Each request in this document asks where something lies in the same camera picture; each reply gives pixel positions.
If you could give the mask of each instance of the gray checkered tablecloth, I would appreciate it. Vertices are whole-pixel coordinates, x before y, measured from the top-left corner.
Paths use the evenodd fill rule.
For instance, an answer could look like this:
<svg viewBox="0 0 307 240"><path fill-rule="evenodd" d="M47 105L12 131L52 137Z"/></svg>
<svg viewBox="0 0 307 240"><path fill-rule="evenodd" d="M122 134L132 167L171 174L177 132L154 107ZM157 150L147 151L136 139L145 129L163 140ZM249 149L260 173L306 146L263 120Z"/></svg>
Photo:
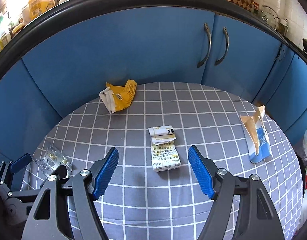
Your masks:
<svg viewBox="0 0 307 240"><path fill-rule="evenodd" d="M139 85L126 110L110 115L96 98L69 114L48 133L33 156L43 156L52 143L72 160L75 175L115 146L119 164L105 195L95 203L109 238L188 240L198 238L212 205L188 164L188 147L195 144L219 168L243 177L260 176L289 240L302 204L299 163L286 136L268 116L264 124L273 156L258 164L249 161L239 116L253 115L255 109L238 96L199 84ZM151 166L147 128L162 125L175 129L181 166L157 173ZM27 167L23 190L36 189L43 179L33 162ZM68 202L77 240L81 234L71 197ZM232 238L238 208L239 198L235 197L224 239Z"/></svg>

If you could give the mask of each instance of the white paper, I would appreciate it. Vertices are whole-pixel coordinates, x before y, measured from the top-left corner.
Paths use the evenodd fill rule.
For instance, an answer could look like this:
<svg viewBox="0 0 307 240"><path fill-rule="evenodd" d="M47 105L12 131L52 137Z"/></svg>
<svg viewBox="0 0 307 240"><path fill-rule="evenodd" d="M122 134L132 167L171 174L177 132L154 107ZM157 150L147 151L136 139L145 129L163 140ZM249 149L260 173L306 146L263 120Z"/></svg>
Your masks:
<svg viewBox="0 0 307 240"><path fill-rule="evenodd" d="M151 136L151 142L155 145L172 142L176 139L175 131L171 125L150 127L148 131Z"/></svg>
<svg viewBox="0 0 307 240"><path fill-rule="evenodd" d="M172 125L150 127L148 128L148 131L150 136L169 135L175 133Z"/></svg>
<svg viewBox="0 0 307 240"><path fill-rule="evenodd" d="M99 96L110 114L116 112L116 104L113 99L113 91L110 89L110 87L102 90L99 93Z"/></svg>
<svg viewBox="0 0 307 240"><path fill-rule="evenodd" d="M154 171L166 171L178 168L180 159L174 142L161 145L151 144L151 161Z"/></svg>
<svg viewBox="0 0 307 240"><path fill-rule="evenodd" d="M175 135L174 134L170 134L170 135L160 135L160 136L152 136L151 137L151 141L153 144L155 145L160 145L160 144L164 144L164 143L168 143L168 142L172 142L173 140L175 140Z"/></svg>

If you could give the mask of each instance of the yellow snack wrapper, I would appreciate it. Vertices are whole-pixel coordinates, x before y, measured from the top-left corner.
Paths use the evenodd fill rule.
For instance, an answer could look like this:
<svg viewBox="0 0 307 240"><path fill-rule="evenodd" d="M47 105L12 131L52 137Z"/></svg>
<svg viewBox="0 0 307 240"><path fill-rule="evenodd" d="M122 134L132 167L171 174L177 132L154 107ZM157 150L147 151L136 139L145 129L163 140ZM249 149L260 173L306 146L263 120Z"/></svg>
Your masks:
<svg viewBox="0 0 307 240"><path fill-rule="evenodd" d="M129 79L124 87L114 86L109 83L106 83L106 87L105 90L99 93L99 96L109 113L114 113L131 105L137 83Z"/></svg>

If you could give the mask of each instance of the torn carton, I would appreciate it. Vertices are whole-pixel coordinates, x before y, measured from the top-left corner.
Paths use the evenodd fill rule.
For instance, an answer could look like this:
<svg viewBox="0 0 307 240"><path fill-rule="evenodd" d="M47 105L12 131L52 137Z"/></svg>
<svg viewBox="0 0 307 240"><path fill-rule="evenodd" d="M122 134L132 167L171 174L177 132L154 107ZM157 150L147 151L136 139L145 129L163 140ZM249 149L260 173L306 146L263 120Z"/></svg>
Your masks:
<svg viewBox="0 0 307 240"><path fill-rule="evenodd" d="M242 128L245 133L249 150L249 160L258 163L271 156L270 141L263 124L264 106L260 106L253 116L241 116Z"/></svg>
<svg viewBox="0 0 307 240"><path fill-rule="evenodd" d="M129 79L124 87L113 86L109 83L106 83L106 87L99 93L99 96L109 113L114 113L131 105L137 83Z"/></svg>

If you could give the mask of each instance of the blue and white carton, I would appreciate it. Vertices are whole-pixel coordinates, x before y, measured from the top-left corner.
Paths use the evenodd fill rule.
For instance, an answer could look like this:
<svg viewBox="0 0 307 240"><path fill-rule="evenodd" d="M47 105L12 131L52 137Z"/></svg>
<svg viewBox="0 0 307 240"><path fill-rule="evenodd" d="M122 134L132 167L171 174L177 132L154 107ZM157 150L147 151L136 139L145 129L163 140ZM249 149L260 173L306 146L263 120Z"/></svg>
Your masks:
<svg viewBox="0 0 307 240"><path fill-rule="evenodd" d="M253 116L240 117L252 163L259 163L272 155L269 136L263 124L264 113L264 106L260 106Z"/></svg>

